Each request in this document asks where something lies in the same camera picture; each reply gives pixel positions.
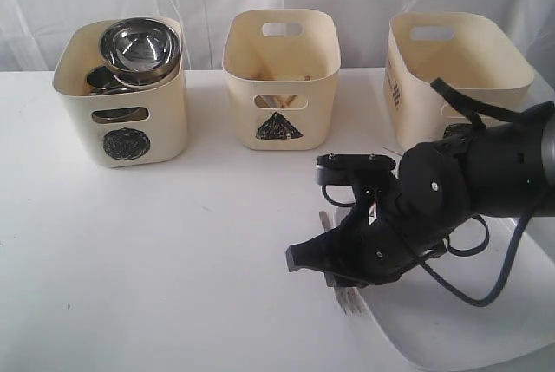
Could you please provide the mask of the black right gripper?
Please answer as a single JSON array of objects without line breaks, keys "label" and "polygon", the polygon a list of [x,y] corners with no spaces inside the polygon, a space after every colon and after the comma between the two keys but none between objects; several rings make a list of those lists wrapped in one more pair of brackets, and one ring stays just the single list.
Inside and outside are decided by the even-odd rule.
[{"label": "black right gripper", "polygon": [[405,272],[446,252],[444,240],[470,217],[464,150],[423,142],[371,187],[377,205],[372,223],[353,210],[340,225],[285,251],[288,272],[324,273],[329,287],[365,288],[398,280]]}]

